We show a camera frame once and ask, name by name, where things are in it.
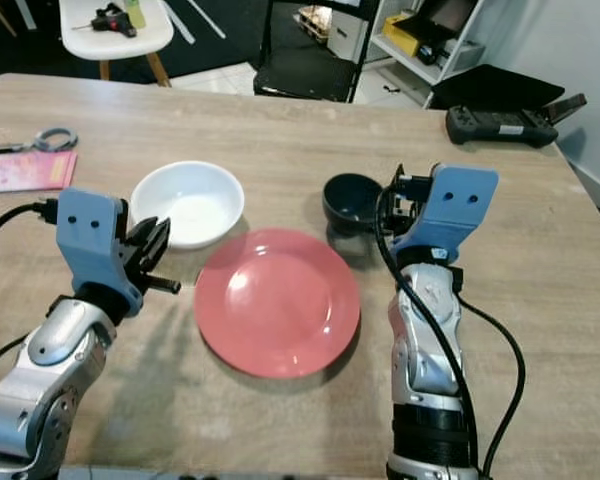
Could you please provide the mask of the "dark blue cup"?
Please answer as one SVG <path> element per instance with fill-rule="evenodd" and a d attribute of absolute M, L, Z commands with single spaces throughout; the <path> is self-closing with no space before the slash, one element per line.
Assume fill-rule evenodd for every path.
<path fill-rule="evenodd" d="M 329 228 L 341 236 L 370 234 L 374 229 L 381 184 L 367 175 L 342 173 L 324 184 L 322 204 Z"/>

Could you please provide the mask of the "white bowl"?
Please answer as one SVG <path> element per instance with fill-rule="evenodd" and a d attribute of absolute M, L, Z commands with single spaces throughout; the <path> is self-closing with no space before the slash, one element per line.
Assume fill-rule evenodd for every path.
<path fill-rule="evenodd" d="M 245 209 L 245 192 L 230 170 L 204 161 L 171 163 L 146 174 L 128 201 L 132 224 L 169 221 L 168 246 L 199 250 L 226 236 Z"/>

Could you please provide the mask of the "black handheld controller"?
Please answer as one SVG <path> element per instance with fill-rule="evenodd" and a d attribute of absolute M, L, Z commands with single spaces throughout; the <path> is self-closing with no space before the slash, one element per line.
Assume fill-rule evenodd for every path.
<path fill-rule="evenodd" d="M 472 141 L 512 142 L 533 148 L 551 145 L 559 132 L 537 111 L 478 111 L 455 106 L 445 114 L 445 129 L 454 145 Z"/>

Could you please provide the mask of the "pink plate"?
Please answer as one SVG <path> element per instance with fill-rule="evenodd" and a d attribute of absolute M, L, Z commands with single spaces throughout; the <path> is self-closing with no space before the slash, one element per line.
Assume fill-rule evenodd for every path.
<path fill-rule="evenodd" d="M 192 315 L 210 351 L 232 369 L 304 378 L 352 343 L 359 284 L 322 239 L 294 229 L 251 230 L 227 239 L 205 262 Z"/>

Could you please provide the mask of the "pink paper packet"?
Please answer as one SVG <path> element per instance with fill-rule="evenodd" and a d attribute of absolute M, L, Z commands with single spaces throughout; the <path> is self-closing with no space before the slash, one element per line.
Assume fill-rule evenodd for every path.
<path fill-rule="evenodd" d="M 0 154 L 0 193 L 71 186 L 76 160 L 75 151 Z"/>

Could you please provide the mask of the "white shelf unit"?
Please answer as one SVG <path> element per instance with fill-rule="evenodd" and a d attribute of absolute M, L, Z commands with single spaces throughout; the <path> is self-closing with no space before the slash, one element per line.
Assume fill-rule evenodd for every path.
<path fill-rule="evenodd" d="M 381 0 L 370 44 L 384 59 L 370 67 L 390 83 L 391 93 L 423 106 L 434 84 L 478 67 L 486 54 L 482 29 L 498 13 L 498 0 Z M 414 56 L 396 49 L 383 36 L 384 19 L 400 12 L 413 14 L 399 23 L 419 40 Z"/>

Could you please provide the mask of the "yellow box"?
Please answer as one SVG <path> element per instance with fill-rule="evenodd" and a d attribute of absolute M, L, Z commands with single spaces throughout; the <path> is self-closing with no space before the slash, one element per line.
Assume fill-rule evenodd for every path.
<path fill-rule="evenodd" d="M 384 19 L 384 26 L 382 29 L 383 36 L 391 42 L 396 49 L 405 52 L 408 56 L 414 56 L 416 50 L 419 47 L 419 40 L 415 38 L 411 33 L 406 32 L 405 28 L 399 26 L 399 23 L 404 22 L 413 17 L 410 12 L 400 12 L 396 15 L 388 15 Z"/>

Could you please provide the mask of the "white storage box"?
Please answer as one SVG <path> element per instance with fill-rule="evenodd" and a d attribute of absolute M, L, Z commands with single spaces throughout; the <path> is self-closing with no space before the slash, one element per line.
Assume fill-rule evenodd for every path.
<path fill-rule="evenodd" d="M 365 35 L 368 31 L 368 23 L 344 12 L 332 12 L 329 19 L 328 47 L 329 50 L 347 61 L 359 59 L 360 51 L 367 44 Z"/>

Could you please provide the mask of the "black folding phone holder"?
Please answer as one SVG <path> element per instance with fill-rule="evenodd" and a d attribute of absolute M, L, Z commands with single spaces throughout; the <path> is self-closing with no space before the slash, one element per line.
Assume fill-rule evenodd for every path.
<path fill-rule="evenodd" d="M 550 125 L 557 125 L 564 122 L 570 115 L 583 109 L 588 104 L 587 97 L 584 93 L 575 93 L 575 95 L 566 97 L 551 104 L 544 105 L 543 108 L 536 110 L 536 115 L 539 119 Z"/>

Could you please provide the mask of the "white chair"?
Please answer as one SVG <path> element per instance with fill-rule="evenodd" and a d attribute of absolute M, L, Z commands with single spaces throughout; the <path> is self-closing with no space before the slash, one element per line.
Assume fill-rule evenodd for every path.
<path fill-rule="evenodd" d="M 108 81 L 111 74 L 111 61 L 145 58 L 154 74 L 155 82 L 162 87 L 171 86 L 158 55 L 175 36 L 166 1 L 140 0 L 146 24 L 137 29 L 135 38 L 126 38 L 116 32 L 95 32 L 90 28 L 73 29 L 88 26 L 90 20 L 95 17 L 95 10 L 111 3 L 123 8 L 121 0 L 59 0 L 59 22 L 64 47 L 76 58 L 98 61 L 100 78 L 104 81 Z"/>

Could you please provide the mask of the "black power drill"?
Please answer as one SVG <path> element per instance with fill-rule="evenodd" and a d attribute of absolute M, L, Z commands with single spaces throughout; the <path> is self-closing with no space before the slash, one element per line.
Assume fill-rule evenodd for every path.
<path fill-rule="evenodd" d="M 73 27 L 73 29 L 90 28 L 95 32 L 116 32 L 126 38 L 135 38 L 137 28 L 131 22 L 130 14 L 117 4 L 108 4 L 104 8 L 95 10 L 95 17 L 90 20 L 88 26 Z"/>

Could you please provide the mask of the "yellow green bottle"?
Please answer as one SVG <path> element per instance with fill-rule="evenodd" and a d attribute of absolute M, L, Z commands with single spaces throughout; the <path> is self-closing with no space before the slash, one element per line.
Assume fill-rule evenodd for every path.
<path fill-rule="evenodd" d="M 135 29 L 140 29 L 145 26 L 145 15 L 141 8 L 140 0 L 121 0 L 123 9 L 128 15 L 130 24 Z"/>

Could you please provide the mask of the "grey handled scissors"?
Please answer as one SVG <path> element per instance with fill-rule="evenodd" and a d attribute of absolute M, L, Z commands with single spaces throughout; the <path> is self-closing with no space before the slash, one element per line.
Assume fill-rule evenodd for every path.
<path fill-rule="evenodd" d="M 57 154 L 72 150 L 79 143 L 79 136 L 70 128 L 53 127 L 36 133 L 29 142 L 0 143 L 0 154 L 38 151 L 44 154 Z"/>

